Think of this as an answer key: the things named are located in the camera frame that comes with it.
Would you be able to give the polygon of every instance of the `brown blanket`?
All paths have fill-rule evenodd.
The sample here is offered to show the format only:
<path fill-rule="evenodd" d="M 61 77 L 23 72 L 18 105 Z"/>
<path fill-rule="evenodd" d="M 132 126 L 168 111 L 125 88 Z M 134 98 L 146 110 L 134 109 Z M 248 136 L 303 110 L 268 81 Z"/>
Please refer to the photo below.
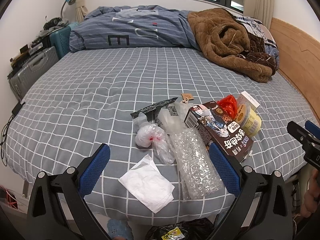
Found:
<path fill-rule="evenodd" d="M 257 82 L 267 82 L 276 69 L 275 59 L 266 54 L 261 41 L 236 22 L 222 8 L 188 14 L 188 22 L 203 54 L 217 65 L 246 74 Z"/>

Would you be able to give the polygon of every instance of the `suitcase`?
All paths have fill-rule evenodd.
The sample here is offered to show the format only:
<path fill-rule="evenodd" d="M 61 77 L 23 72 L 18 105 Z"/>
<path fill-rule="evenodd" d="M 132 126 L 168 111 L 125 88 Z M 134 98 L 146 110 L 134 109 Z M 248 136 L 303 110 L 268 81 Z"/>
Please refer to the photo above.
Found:
<path fill-rule="evenodd" d="M 21 101 L 31 86 L 59 61 L 55 47 L 51 47 L 32 56 L 22 68 L 9 79 L 15 97 Z"/>
<path fill-rule="evenodd" d="M 59 59 L 61 59 L 64 55 L 70 52 L 70 49 L 69 49 L 70 32 L 77 25 L 79 25 L 78 22 L 74 22 L 62 29 L 58 29 L 53 33 L 50 33 L 51 46 L 56 47 Z"/>

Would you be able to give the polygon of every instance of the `folded napkin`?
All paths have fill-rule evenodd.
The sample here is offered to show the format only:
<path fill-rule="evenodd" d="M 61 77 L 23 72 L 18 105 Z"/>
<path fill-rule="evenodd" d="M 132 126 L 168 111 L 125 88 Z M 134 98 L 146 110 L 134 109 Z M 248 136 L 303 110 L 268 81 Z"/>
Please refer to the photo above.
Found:
<path fill-rule="evenodd" d="M 144 156 L 119 181 L 153 213 L 173 200 L 174 186 L 161 175 L 149 155 Z"/>

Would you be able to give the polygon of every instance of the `blue slipper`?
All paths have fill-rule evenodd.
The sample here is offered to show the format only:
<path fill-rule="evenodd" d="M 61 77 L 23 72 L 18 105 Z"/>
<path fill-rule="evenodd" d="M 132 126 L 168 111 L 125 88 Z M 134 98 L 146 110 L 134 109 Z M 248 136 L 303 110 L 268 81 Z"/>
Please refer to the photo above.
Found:
<path fill-rule="evenodd" d="M 107 224 L 108 234 L 113 239 L 117 236 L 127 240 L 133 240 L 132 230 L 127 221 L 121 221 L 111 218 Z"/>

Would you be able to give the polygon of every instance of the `silver suitcase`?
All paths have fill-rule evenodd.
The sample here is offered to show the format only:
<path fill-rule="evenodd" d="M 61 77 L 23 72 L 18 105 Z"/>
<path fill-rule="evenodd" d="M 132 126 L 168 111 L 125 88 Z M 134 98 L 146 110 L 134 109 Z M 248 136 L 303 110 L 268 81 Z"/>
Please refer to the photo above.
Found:
<path fill-rule="evenodd" d="M 16 98 L 21 101 L 32 85 L 58 62 L 55 47 L 51 47 L 31 57 L 22 68 L 9 79 L 9 84 Z"/>

